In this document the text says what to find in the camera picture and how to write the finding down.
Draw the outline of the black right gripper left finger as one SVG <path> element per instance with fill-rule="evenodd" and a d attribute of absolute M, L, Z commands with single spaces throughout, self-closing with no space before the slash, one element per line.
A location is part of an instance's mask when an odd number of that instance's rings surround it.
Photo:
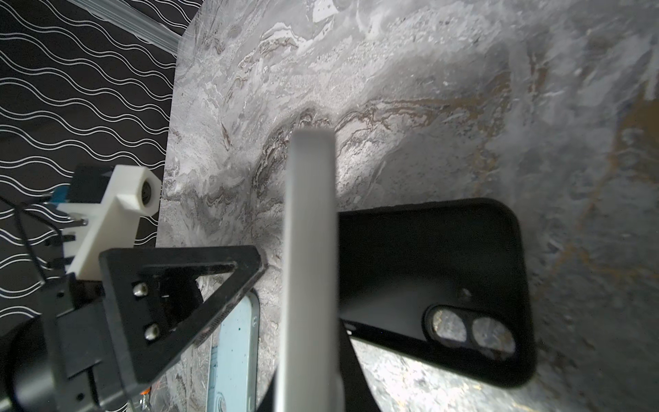
<path fill-rule="evenodd" d="M 276 394 L 276 376 L 274 375 L 269 383 L 268 390 L 266 391 L 260 405 L 257 407 L 257 412 L 274 412 L 275 411 L 275 394 Z"/>

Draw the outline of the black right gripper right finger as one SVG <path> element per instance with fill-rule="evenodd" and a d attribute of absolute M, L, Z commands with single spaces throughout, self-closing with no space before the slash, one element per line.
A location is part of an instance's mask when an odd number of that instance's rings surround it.
<path fill-rule="evenodd" d="M 343 322 L 339 322 L 339 368 L 343 380 L 344 410 L 378 412 L 360 362 Z"/>

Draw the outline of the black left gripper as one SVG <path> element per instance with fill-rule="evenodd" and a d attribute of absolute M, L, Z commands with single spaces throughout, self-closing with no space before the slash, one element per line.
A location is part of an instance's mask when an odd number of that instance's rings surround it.
<path fill-rule="evenodd" d="M 124 410 L 126 384 L 204 343 L 264 271 L 254 245 L 111 249 L 100 266 L 103 287 L 52 279 L 41 314 L 2 336 L 3 411 Z"/>

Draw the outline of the white smartphone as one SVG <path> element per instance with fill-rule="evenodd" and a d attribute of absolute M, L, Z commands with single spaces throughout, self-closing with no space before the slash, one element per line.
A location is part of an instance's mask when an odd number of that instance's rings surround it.
<path fill-rule="evenodd" d="M 338 411 L 336 137 L 293 133 L 285 176 L 276 411 Z"/>

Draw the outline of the black phone case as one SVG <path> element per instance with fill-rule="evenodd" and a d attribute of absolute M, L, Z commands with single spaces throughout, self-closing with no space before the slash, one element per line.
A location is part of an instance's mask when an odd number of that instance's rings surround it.
<path fill-rule="evenodd" d="M 518 218 L 490 198 L 343 211 L 339 316 L 362 341 L 503 388 L 535 373 Z"/>

